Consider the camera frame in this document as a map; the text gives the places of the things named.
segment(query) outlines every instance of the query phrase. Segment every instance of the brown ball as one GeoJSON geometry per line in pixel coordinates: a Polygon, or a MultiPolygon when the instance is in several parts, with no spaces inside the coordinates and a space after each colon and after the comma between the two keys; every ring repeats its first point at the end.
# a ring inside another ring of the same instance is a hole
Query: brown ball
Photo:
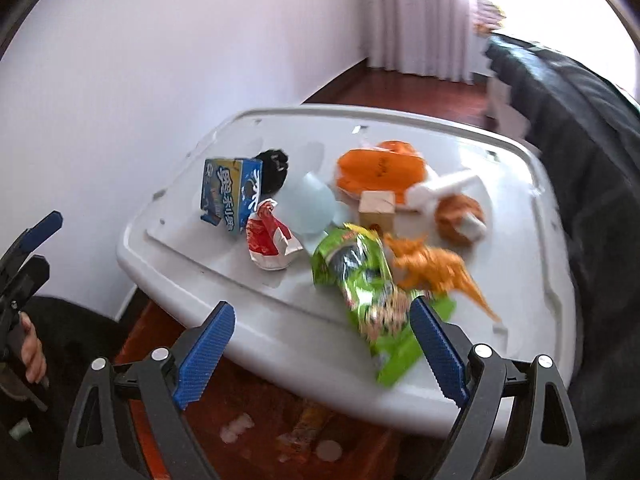
{"type": "Polygon", "coordinates": [[[436,227],[440,237],[457,245],[472,245],[473,242],[471,240],[456,231],[456,227],[460,225],[467,213],[471,213],[484,223],[482,208],[471,197],[457,194],[441,199],[435,213],[436,227]]]}

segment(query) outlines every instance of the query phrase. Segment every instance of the green plastic package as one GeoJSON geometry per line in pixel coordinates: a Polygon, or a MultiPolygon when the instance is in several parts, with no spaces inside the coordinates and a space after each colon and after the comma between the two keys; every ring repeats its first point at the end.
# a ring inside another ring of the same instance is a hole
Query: green plastic package
{"type": "MultiPolygon", "coordinates": [[[[311,266],[316,285],[340,288],[351,322],[369,342],[378,382],[393,385],[422,355],[408,322],[410,303],[422,291],[403,291],[394,285],[380,238],[357,226],[329,232],[311,266]]],[[[443,296],[432,306],[446,321],[455,302],[443,296]]]]}

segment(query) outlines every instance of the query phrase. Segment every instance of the red and white crumpled package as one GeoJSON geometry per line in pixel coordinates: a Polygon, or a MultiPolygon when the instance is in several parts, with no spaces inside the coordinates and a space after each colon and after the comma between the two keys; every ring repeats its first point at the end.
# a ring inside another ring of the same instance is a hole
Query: red and white crumpled package
{"type": "Polygon", "coordinates": [[[303,249],[289,228],[273,216],[276,204],[271,198],[263,200],[246,224],[251,260],[264,270],[284,269],[303,249]]]}

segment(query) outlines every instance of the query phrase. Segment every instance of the pink curtain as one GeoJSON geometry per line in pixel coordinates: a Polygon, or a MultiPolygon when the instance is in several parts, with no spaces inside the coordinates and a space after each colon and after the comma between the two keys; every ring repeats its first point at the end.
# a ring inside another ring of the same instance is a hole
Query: pink curtain
{"type": "Polygon", "coordinates": [[[369,65],[471,82],[474,0],[370,0],[369,65]]]}

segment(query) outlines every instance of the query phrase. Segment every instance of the wooden block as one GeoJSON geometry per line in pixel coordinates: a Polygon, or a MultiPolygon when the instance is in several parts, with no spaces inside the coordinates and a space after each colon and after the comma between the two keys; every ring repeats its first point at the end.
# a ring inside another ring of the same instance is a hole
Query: wooden block
{"type": "Polygon", "coordinates": [[[364,228],[379,234],[393,233],[396,195],[393,191],[363,191],[358,212],[364,228]]]}

